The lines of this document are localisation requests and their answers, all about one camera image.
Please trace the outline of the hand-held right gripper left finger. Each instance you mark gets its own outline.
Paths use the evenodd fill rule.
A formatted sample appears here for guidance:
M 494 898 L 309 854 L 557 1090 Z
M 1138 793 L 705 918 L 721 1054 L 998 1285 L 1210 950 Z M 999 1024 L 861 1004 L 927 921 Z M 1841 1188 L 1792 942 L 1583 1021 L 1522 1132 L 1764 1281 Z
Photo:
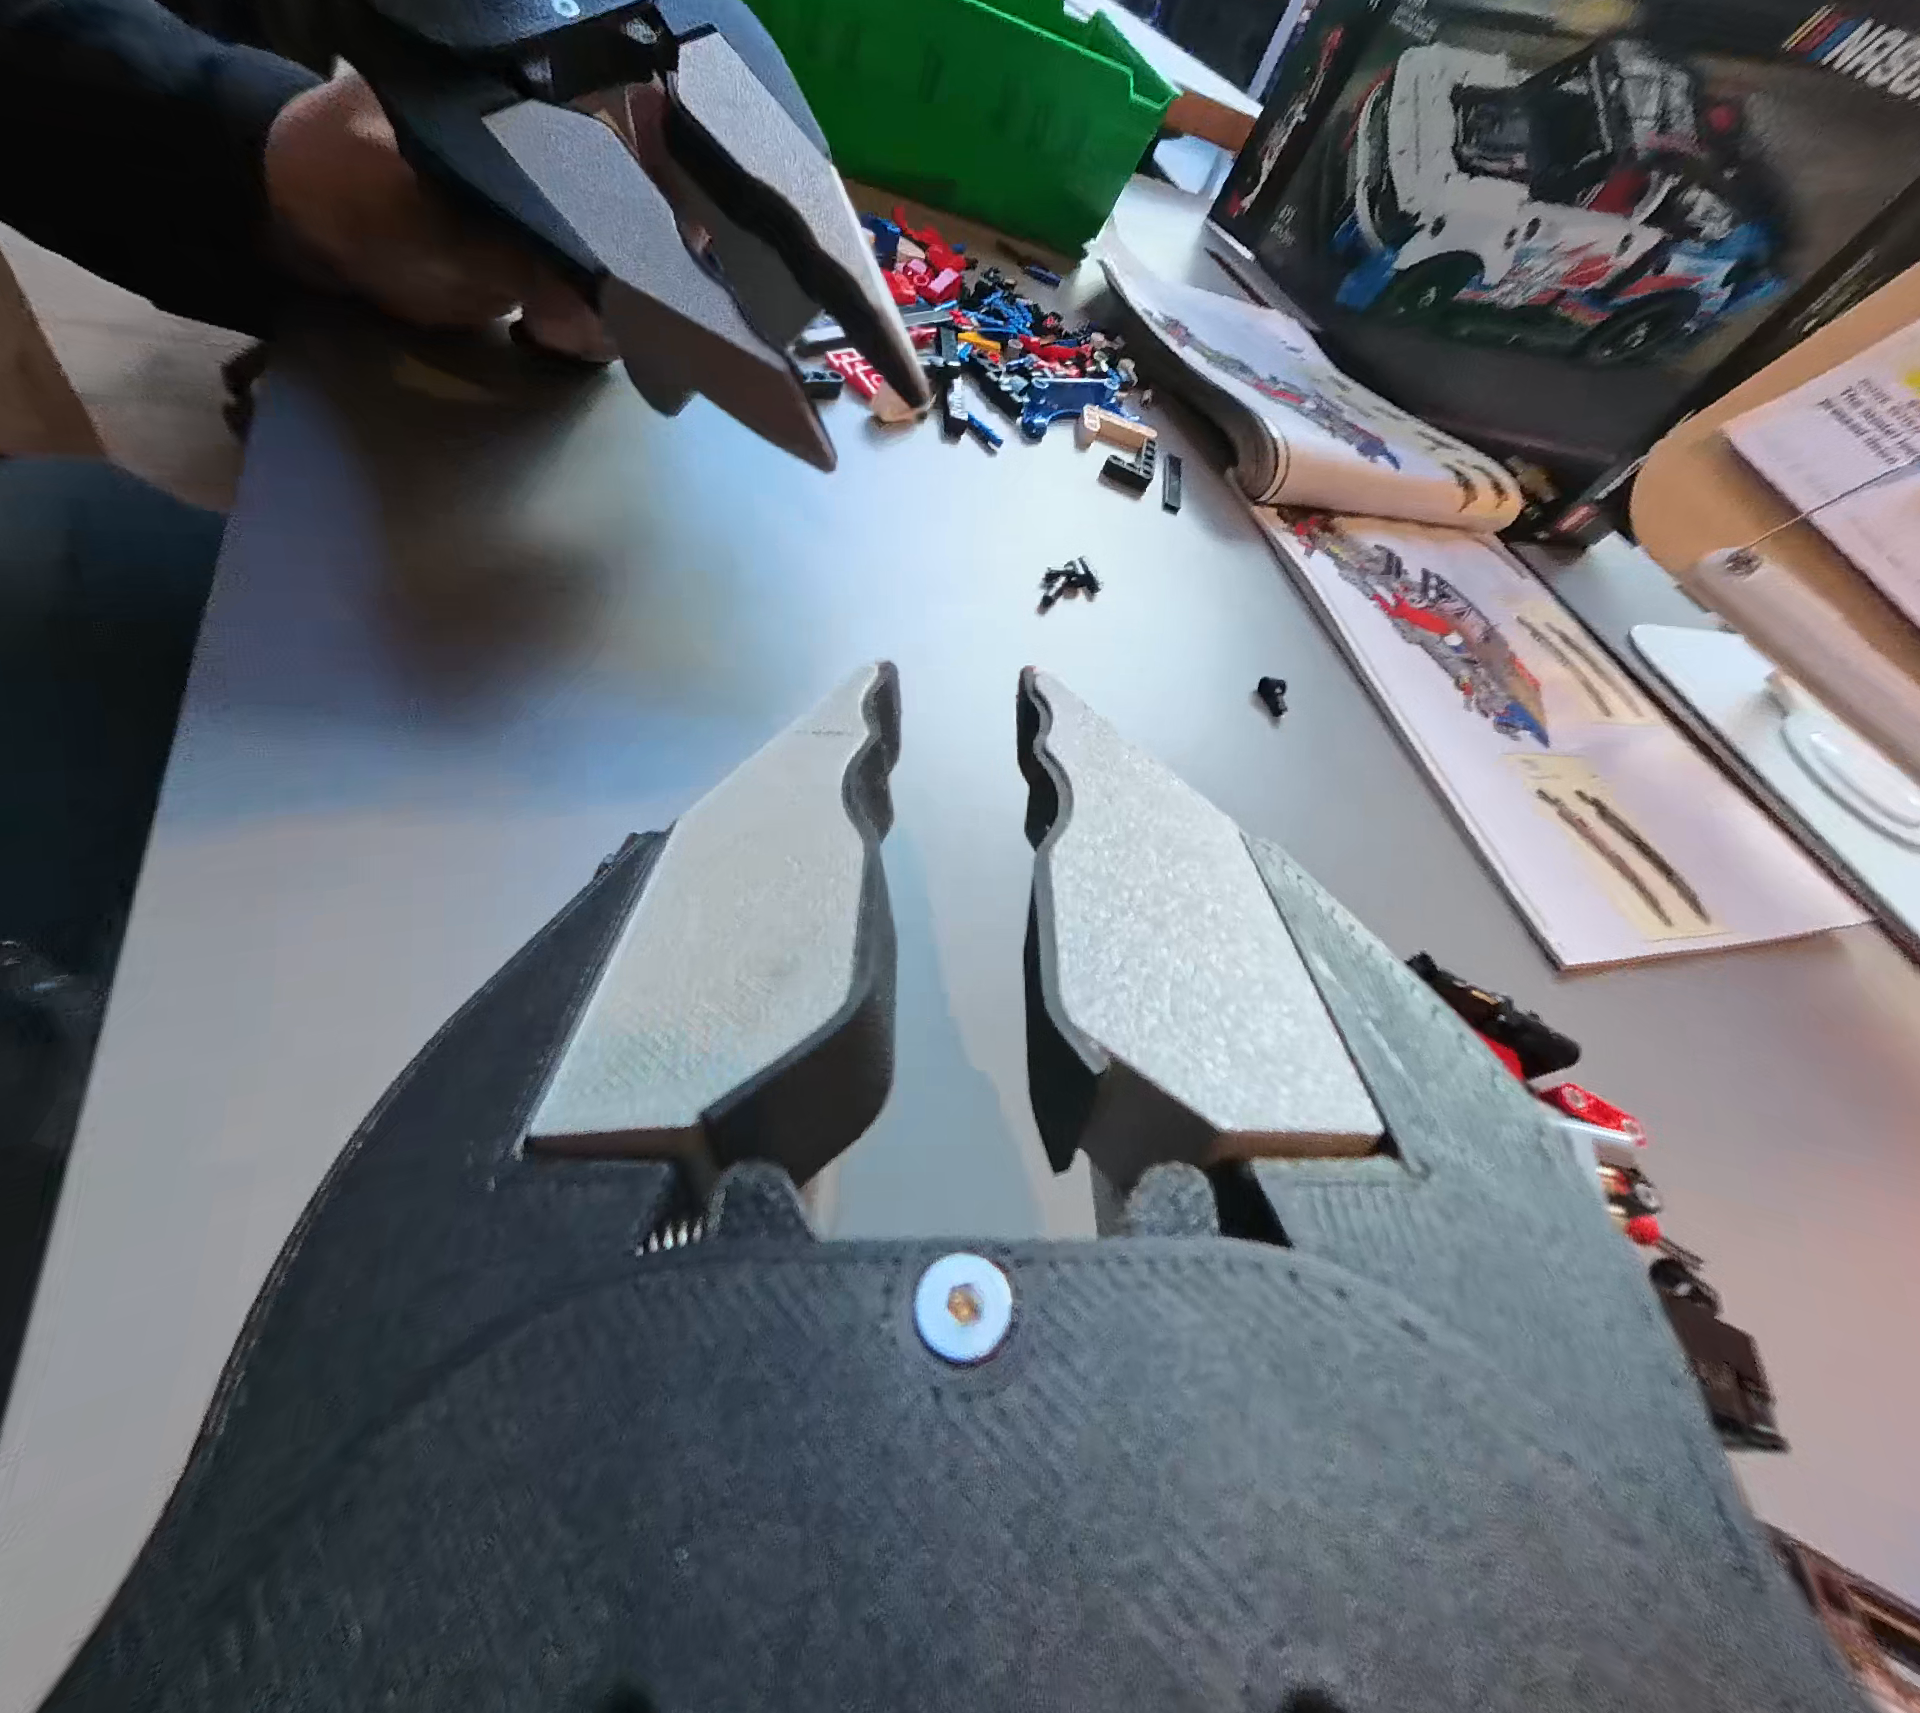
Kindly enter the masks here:
M 897 1067 L 899 670 L 870 662 L 657 841 L 527 1126 L 551 1156 L 807 1188 Z

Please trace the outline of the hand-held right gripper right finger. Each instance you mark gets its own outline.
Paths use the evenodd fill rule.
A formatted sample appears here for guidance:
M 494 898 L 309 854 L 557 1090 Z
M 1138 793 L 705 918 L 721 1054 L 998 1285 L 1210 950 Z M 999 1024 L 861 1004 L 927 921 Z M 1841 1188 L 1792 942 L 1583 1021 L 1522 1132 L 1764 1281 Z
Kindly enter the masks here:
M 1041 666 L 1023 670 L 1016 737 L 1025 1057 L 1049 1164 L 1137 1181 L 1375 1154 L 1380 1108 L 1241 826 Z

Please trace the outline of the person's left forearm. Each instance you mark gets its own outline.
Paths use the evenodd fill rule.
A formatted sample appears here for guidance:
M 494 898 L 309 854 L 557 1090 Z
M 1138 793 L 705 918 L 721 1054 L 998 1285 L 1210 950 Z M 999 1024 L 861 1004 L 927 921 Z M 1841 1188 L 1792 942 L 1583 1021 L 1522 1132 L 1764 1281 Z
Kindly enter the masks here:
M 157 0 L 3 0 L 3 225 L 167 313 L 262 337 L 294 287 L 269 141 L 317 82 Z

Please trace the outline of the grey desk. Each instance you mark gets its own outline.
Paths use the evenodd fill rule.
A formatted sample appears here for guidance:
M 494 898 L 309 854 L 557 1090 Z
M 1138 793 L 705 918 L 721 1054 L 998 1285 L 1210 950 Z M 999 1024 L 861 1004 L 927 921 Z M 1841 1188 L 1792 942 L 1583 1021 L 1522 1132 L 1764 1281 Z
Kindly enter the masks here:
M 1917 964 L 1882 928 L 1558 976 L 1181 423 L 1167 515 L 1059 433 L 986 455 L 836 406 L 822 476 L 708 403 L 664 420 L 512 353 L 447 353 L 480 390 L 451 398 L 405 351 L 320 310 L 262 380 L 3 1421 L 6 1709 L 117 1592 L 385 1088 L 625 836 L 882 658 L 899 1069 L 818 1181 L 828 1235 L 1092 1235 L 1025 1069 L 1038 665 L 1398 957 L 1581 1040 L 1781 1396 L 1789 1453 L 1738 1460 L 1750 1505 L 1917 1599 Z M 1077 556 L 1099 595 L 1038 615 Z

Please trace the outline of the person's left hand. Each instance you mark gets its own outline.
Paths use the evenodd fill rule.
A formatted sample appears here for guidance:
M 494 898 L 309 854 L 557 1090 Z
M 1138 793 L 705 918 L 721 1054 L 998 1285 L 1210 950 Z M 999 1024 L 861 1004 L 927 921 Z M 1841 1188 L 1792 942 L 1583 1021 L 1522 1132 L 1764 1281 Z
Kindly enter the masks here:
M 597 306 L 534 248 L 429 187 L 349 66 L 277 114 L 266 195 L 280 248 L 316 284 L 416 328 L 512 324 L 540 353 L 616 360 Z

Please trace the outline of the green plastic bin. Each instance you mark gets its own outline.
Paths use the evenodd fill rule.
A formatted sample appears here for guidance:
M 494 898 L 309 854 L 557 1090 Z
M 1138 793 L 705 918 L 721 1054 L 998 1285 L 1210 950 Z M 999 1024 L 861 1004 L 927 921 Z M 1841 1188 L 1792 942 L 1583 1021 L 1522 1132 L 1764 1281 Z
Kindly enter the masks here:
M 1053 253 L 1092 241 L 1181 89 L 1066 0 L 746 0 L 846 178 Z

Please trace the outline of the pile of colourful bricks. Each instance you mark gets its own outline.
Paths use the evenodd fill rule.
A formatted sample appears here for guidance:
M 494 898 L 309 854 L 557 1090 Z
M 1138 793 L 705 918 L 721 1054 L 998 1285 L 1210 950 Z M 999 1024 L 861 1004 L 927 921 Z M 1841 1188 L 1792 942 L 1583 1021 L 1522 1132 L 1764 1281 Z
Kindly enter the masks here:
M 829 313 L 799 338 L 817 403 L 858 403 L 878 431 L 929 420 L 943 442 L 998 453 L 1011 437 L 1023 440 L 1016 410 L 1030 376 L 1116 371 L 1134 384 L 1120 410 L 1138 420 L 1134 355 L 1113 331 L 1059 306 L 1060 273 L 1009 241 L 998 256 L 978 256 L 902 206 L 861 214 L 861 225 L 921 355 L 932 403 L 904 408 Z

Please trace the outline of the brick toy car model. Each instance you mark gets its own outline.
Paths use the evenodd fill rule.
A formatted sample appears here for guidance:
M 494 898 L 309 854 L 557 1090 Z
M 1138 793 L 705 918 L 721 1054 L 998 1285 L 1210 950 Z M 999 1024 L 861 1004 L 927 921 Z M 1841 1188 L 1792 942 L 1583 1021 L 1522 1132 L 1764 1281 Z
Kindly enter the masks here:
M 1731 1453 L 1781 1456 L 1779 1398 L 1756 1341 L 1725 1317 L 1706 1261 L 1671 1236 L 1665 1197 L 1646 1174 L 1647 1133 L 1636 1114 L 1572 1072 L 1579 1043 L 1508 994 L 1441 968 L 1430 954 L 1409 969 L 1475 1031 L 1493 1057 L 1592 1160 L 1597 1195 L 1636 1247 L 1647 1285 L 1690 1360 L 1721 1442 Z M 1768 1528 L 1789 1578 L 1877 1709 L 1917 1708 L 1917 1608 L 1785 1528 Z

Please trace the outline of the blue arch panel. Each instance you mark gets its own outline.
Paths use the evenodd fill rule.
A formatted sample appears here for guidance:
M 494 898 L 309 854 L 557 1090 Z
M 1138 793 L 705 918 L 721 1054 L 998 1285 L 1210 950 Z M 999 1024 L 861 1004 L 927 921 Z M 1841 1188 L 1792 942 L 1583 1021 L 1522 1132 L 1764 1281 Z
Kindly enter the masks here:
M 1134 384 L 1124 376 L 1030 376 L 1020 399 L 1016 426 L 1030 445 L 1041 442 L 1059 420 L 1077 420 L 1088 406 L 1116 410 Z

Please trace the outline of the building instruction booklet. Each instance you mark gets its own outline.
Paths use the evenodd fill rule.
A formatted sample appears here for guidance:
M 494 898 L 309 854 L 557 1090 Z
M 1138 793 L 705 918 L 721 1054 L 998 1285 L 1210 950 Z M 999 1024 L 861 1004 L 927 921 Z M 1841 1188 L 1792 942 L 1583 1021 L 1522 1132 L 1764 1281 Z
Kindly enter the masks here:
M 1838 935 L 1869 911 L 1503 545 L 1521 481 L 1347 376 L 1281 309 L 1094 244 L 1128 338 L 1230 479 L 1561 969 Z

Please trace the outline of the white mouse pad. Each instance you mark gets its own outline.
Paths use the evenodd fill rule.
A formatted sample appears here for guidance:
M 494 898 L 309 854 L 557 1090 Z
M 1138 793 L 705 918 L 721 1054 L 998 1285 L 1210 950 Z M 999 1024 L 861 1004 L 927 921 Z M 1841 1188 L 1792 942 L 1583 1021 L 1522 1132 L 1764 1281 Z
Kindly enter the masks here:
M 1777 665 L 1731 630 L 1640 623 L 1628 638 L 1651 691 L 1704 751 L 1906 957 L 1917 957 L 1917 851 L 1870 830 L 1792 762 L 1781 739 L 1781 715 L 1768 694 Z

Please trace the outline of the tan clipboard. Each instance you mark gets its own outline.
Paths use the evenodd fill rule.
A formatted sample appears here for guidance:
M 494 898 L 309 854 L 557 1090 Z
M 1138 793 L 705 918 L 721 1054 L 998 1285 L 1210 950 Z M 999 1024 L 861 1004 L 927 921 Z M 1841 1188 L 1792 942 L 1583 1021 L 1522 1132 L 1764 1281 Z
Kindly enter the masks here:
M 1739 413 L 1779 399 L 1916 321 L 1917 270 L 1906 270 L 1661 437 L 1643 460 L 1628 499 L 1633 533 L 1656 565 L 1683 577 L 1710 556 L 1754 549 L 1845 615 L 1874 650 L 1917 665 L 1917 623 L 1795 515 L 1789 499 L 1734 453 L 1725 433 Z

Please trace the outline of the white mouse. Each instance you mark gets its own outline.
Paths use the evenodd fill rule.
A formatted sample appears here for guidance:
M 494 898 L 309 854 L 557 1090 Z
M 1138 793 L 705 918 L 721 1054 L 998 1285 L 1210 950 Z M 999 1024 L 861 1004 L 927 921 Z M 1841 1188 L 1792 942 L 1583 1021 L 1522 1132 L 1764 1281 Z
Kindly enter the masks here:
M 1768 694 L 1781 715 L 1781 739 L 1805 775 L 1878 836 L 1917 851 L 1917 782 L 1788 673 L 1768 676 Z

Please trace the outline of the toy car set box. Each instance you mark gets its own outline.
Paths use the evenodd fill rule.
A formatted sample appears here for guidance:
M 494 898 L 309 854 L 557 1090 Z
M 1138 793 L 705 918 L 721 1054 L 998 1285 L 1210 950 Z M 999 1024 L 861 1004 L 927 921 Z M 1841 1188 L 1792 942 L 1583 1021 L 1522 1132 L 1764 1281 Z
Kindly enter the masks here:
M 1543 519 L 1917 256 L 1917 0 L 1316 0 L 1219 189 Z

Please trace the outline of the printed paper sheet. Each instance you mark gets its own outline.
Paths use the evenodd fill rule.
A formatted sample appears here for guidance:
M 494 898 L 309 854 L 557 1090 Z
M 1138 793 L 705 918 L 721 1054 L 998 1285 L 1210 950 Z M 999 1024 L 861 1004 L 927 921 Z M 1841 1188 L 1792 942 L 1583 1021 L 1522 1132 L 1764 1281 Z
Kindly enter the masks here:
M 1917 619 L 1917 324 L 1725 428 L 1734 453 Z

